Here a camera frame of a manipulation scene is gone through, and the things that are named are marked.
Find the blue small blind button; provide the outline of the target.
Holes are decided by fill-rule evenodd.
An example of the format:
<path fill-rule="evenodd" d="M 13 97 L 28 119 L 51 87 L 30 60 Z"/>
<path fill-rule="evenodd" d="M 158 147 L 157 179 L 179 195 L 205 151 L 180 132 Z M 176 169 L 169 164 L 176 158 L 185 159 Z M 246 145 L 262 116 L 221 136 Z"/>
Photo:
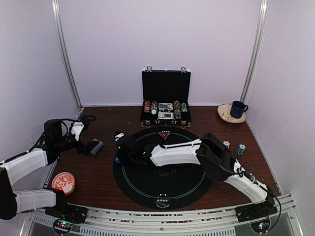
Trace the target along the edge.
<path fill-rule="evenodd" d="M 120 164 L 120 163 L 121 163 L 120 160 L 119 160 L 119 158 L 118 158 L 117 156 L 115 156 L 114 162 L 117 163 L 117 164 Z"/>

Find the blue playing card deck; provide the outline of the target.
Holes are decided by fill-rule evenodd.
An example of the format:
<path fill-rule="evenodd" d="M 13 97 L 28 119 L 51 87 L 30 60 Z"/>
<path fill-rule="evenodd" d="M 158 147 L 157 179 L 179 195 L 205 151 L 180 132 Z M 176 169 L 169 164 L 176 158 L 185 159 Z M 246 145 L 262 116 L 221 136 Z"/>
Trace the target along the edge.
<path fill-rule="evenodd" d="M 98 151 L 103 147 L 103 142 L 96 138 L 89 142 L 89 144 L 91 144 L 91 150 L 89 152 L 89 154 L 91 155 L 96 155 Z"/>

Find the red triangle all-in marker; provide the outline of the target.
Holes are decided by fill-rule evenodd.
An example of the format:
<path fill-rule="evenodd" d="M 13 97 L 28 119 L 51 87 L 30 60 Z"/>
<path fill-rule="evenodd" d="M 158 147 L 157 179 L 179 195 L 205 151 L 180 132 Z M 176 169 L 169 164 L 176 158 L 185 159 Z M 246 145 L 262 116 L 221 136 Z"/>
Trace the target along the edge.
<path fill-rule="evenodd" d="M 159 134 L 164 140 L 167 140 L 167 138 L 168 138 L 169 135 L 170 135 L 170 131 L 160 131 L 160 132 L 158 132 L 158 134 Z"/>

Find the clear round dealer button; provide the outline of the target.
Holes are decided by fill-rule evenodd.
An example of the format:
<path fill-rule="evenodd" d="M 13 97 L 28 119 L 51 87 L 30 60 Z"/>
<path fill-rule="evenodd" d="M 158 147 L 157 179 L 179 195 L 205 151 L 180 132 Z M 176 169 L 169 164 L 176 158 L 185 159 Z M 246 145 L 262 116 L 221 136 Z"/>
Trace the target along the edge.
<path fill-rule="evenodd" d="M 165 208 L 168 208 L 170 204 L 171 204 L 171 198 L 167 194 L 161 193 L 161 194 L 158 194 L 158 196 L 156 197 L 156 206 L 158 208 L 165 209 Z"/>

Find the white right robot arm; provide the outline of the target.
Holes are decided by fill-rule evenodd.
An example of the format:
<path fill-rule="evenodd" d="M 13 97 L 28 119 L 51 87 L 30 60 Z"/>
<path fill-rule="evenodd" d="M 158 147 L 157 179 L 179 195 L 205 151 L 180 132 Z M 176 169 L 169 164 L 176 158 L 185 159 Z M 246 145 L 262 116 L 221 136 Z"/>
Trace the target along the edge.
<path fill-rule="evenodd" d="M 275 207 L 273 190 L 249 173 L 211 133 L 186 143 L 146 147 L 141 147 L 122 131 L 116 131 L 114 139 L 118 159 L 123 164 L 151 170 L 176 164 L 199 165 L 210 180 L 228 183 L 246 195 L 254 204 L 252 212 L 255 216 L 262 217 Z"/>

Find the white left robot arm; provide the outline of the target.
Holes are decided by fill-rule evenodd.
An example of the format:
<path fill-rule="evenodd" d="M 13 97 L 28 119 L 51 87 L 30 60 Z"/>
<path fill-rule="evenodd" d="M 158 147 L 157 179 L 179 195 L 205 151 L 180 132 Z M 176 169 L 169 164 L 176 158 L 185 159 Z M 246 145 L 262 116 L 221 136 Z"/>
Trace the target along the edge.
<path fill-rule="evenodd" d="M 10 157 L 0 163 L 0 217 L 10 220 L 19 213 L 45 209 L 46 214 L 71 223 L 84 223 L 87 208 L 67 203 L 65 193 L 54 188 L 14 191 L 13 185 L 28 174 L 58 161 L 64 151 L 76 149 L 88 155 L 98 141 L 84 144 L 81 133 L 86 131 L 96 117 L 82 116 L 70 119 L 51 119 L 44 123 L 44 131 L 36 143 L 25 152 Z"/>

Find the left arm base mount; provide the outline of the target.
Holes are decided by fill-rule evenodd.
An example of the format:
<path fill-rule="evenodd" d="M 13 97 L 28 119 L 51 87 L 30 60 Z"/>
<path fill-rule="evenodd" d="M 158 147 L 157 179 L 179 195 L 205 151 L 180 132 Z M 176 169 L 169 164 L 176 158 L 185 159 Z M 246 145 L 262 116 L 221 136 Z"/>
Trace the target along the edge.
<path fill-rule="evenodd" d="M 53 230 L 60 235 L 68 234 L 75 224 L 85 223 L 88 209 L 82 206 L 67 205 L 61 209 L 46 207 L 45 214 L 56 218 L 53 222 Z"/>

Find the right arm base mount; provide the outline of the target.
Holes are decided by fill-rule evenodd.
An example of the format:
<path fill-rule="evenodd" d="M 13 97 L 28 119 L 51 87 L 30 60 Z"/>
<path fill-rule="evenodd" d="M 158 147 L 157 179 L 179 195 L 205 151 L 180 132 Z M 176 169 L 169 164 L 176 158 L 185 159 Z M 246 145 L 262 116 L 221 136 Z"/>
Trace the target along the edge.
<path fill-rule="evenodd" d="M 281 213 L 279 213 L 275 223 L 271 223 L 270 216 L 278 213 L 275 205 L 268 203 L 251 204 L 246 206 L 239 206 L 235 209 L 238 222 L 250 221 L 251 229 L 255 233 L 266 234 L 278 222 Z"/>

